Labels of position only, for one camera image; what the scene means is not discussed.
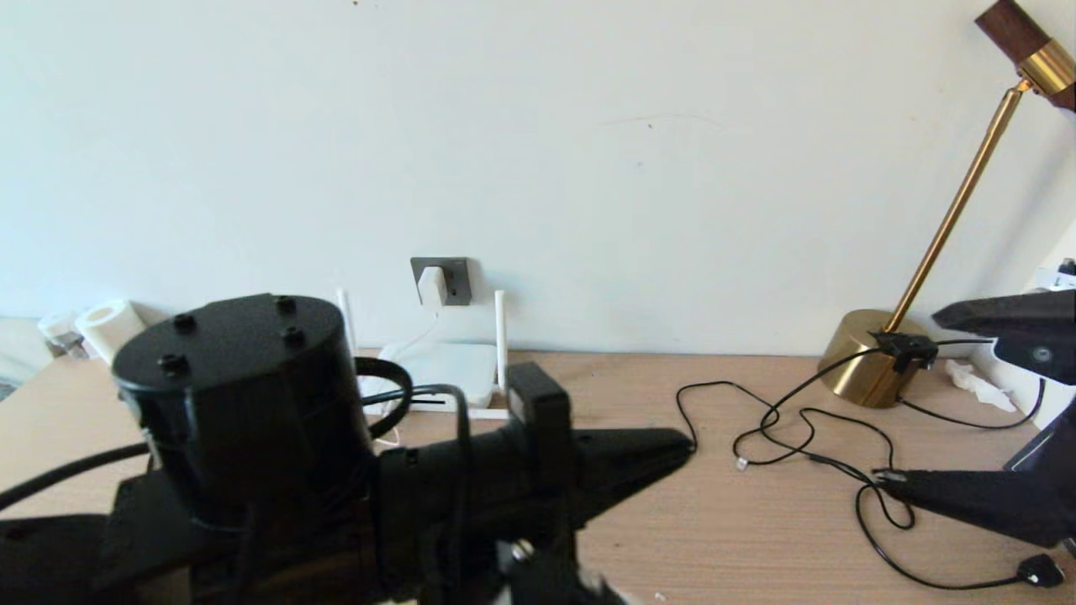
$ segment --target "paper towel roll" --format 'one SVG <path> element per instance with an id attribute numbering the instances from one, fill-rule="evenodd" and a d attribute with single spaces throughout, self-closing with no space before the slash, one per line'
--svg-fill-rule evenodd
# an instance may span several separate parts
<path id="1" fill-rule="evenodd" d="M 119 349 L 145 329 L 130 300 L 116 298 L 102 302 L 74 321 L 74 327 L 111 366 Z"/>

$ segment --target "wall outlet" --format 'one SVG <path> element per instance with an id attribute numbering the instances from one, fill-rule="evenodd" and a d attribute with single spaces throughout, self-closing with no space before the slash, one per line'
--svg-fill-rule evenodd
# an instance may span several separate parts
<path id="1" fill-rule="evenodd" d="M 444 285 L 448 295 L 444 305 L 448 307 L 465 307 L 470 305 L 470 273 L 467 271 L 467 258 L 463 256 L 414 256 L 411 258 L 411 272 L 414 275 L 415 292 L 419 290 L 419 278 L 426 267 L 440 267 L 444 271 Z"/>

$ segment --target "wooden desk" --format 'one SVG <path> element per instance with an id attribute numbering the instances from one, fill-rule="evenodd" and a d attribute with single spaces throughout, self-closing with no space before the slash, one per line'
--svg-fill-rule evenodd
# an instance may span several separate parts
<path id="1" fill-rule="evenodd" d="M 572 396 L 579 427 L 675 426 L 677 388 L 730 379 L 771 400 L 815 371 L 815 360 L 685 355 L 520 353 L 539 362 Z M 981 422 L 1011 414 L 978 404 L 924 374 L 908 398 L 943 413 Z M 1052 590 L 1024 585 L 975 592 L 920 587 L 890 569 L 856 525 L 856 483 L 805 459 L 737 472 L 733 437 L 758 424 L 763 409 L 726 388 L 685 395 L 699 432 L 698 455 L 684 468 L 596 519 L 580 536 L 581 560 L 642 603 L 1073 603 L 1076 562 L 1057 553 L 1070 583 Z M 893 438 L 905 468 L 996 469 L 1034 433 L 1031 426 L 990 433 L 937 422 L 910 409 L 869 410 L 807 389 L 787 407 L 813 405 L 878 424 Z M 805 426 L 791 420 L 777 434 L 795 441 Z M 496 422 L 475 422 L 476 431 Z M 860 468 L 883 463 L 872 432 L 820 419 L 812 449 Z M 416 413 L 400 425 L 407 445 L 453 436 L 451 417 Z M 61 358 L 0 403 L 0 484 L 9 486 L 62 462 L 139 438 L 99 362 Z M 751 442 L 752 458 L 776 450 Z M 141 473 L 136 459 L 97 469 L 4 511 L 2 517 L 107 511 L 117 480 Z M 1040 550 L 920 511 L 911 532 L 897 532 L 866 505 L 868 522 L 897 561 L 936 581 L 1007 577 Z"/>

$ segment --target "brass lamp pole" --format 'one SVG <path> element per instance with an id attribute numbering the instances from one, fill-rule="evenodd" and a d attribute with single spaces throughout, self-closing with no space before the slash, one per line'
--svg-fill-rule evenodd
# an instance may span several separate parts
<path id="1" fill-rule="evenodd" d="M 819 368 L 877 347 L 878 341 L 873 334 L 925 333 L 921 326 L 906 319 L 908 309 L 919 289 L 926 281 L 926 276 L 957 225 L 960 213 L 972 197 L 972 192 L 975 191 L 975 185 L 978 184 L 1024 92 L 1033 89 L 1036 94 L 1047 97 L 1054 105 L 1076 112 L 1076 69 L 1073 58 L 1060 44 L 1046 36 L 1014 0 L 1000 0 L 975 19 L 975 23 L 1016 64 L 1020 81 L 1002 97 L 1002 102 L 997 105 L 990 126 L 987 127 L 979 151 L 975 154 L 967 174 L 964 175 L 964 181 L 949 206 L 949 211 L 934 234 L 934 239 L 923 254 L 922 261 L 919 262 L 919 267 L 908 282 L 901 301 L 896 305 L 896 310 L 889 313 L 860 309 L 846 314 L 837 326 L 825 354 L 822 355 Z M 889 355 L 864 355 L 825 375 L 822 382 L 834 393 L 853 404 L 872 408 L 891 407 L 896 405 L 897 394 L 921 367 L 920 363 L 912 362 L 907 367 L 898 369 L 894 366 L 894 362 L 895 360 Z"/>

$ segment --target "plug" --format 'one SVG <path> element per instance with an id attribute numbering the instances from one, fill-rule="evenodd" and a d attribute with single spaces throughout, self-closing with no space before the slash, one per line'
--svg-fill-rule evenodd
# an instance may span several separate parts
<path id="1" fill-rule="evenodd" d="M 419 278 L 419 301 L 422 308 L 429 313 L 437 314 L 444 308 L 444 299 L 448 298 L 449 290 L 444 283 L 444 269 L 440 267 L 426 267 Z"/>
<path id="2" fill-rule="evenodd" d="M 1045 553 L 1021 561 L 1016 575 L 1031 586 L 1039 588 L 1053 588 L 1065 581 L 1065 573 L 1049 554 Z"/>

